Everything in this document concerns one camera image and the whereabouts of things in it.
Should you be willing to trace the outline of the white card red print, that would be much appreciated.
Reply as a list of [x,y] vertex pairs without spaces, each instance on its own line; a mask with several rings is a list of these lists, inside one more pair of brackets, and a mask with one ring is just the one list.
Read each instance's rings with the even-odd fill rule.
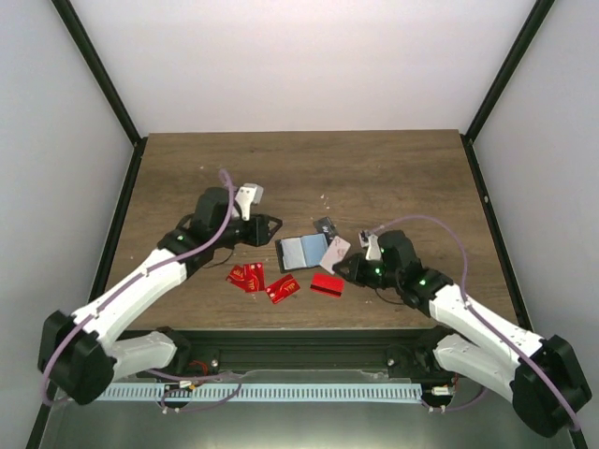
[[331,241],[329,247],[322,256],[319,266],[329,274],[334,274],[333,266],[342,262],[351,248],[351,243],[339,236]]

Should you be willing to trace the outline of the black leather card holder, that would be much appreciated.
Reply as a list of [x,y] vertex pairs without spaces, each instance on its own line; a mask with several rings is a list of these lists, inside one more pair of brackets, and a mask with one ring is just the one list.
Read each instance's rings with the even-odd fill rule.
[[321,233],[275,241],[282,273],[318,267],[328,248],[329,242]]

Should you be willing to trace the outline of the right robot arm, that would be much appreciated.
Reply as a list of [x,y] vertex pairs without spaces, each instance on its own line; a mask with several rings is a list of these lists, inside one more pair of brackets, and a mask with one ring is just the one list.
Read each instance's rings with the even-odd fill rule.
[[392,288],[405,305],[449,328],[416,352],[422,374],[453,371],[477,382],[510,402],[540,436],[580,429],[577,414],[592,391],[572,345],[517,326],[475,301],[444,273],[424,266],[401,230],[367,235],[362,252],[333,270],[357,286]]

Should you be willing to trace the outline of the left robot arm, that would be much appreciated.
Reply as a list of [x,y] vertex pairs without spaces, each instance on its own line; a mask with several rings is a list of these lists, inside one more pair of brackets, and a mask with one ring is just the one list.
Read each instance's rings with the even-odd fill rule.
[[179,378],[190,370],[191,344],[169,327],[124,340],[123,332],[157,299],[212,261],[216,250],[268,244],[283,223],[254,213],[263,187],[210,187],[127,277],[71,314],[44,322],[38,368],[79,405],[97,399],[114,381],[143,371]]

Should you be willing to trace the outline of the red magnetic stripe card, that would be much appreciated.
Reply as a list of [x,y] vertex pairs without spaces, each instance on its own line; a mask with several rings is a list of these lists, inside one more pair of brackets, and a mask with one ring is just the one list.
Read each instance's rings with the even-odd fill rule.
[[310,289],[323,295],[340,297],[344,290],[344,280],[328,274],[315,273]]

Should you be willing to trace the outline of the black VIP card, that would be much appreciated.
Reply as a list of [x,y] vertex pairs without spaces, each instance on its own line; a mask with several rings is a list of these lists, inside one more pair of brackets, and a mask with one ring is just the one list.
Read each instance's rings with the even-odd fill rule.
[[313,225],[318,233],[323,233],[332,238],[338,235],[337,228],[329,217],[317,219],[313,222]]

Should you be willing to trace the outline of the red VIP card overlapped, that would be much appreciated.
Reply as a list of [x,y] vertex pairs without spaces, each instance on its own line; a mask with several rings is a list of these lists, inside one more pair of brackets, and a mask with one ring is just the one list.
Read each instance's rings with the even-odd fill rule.
[[265,290],[265,275],[262,263],[246,264],[243,266],[242,273],[246,293]]

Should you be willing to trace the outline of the red VIP card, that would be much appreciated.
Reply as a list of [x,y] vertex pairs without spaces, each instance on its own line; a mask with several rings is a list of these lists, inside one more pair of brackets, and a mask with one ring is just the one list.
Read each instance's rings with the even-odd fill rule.
[[292,274],[284,277],[266,287],[265,292],[272,304],[278,304],[284,299],[296,294],[300,290],[298,281]]

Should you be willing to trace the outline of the metal sheet front panel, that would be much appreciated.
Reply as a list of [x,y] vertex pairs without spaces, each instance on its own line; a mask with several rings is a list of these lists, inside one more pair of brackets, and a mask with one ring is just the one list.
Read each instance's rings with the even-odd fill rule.
[[44,448],[568,448],[523,425],[500,397],[461,381],[443,413],[368,402],[67,402]]

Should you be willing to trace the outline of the black aluminium frame rail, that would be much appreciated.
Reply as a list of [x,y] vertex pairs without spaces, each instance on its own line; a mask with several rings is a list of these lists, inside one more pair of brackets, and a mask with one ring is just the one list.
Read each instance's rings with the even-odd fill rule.
[[465,373],[444,369],[433,348],[453,332],[443,326],[406,329],[174,330],[180,343],[165,372],[191,376],[201,362],[210,374],[225,370],[359,370],[417,384],[445,384]]

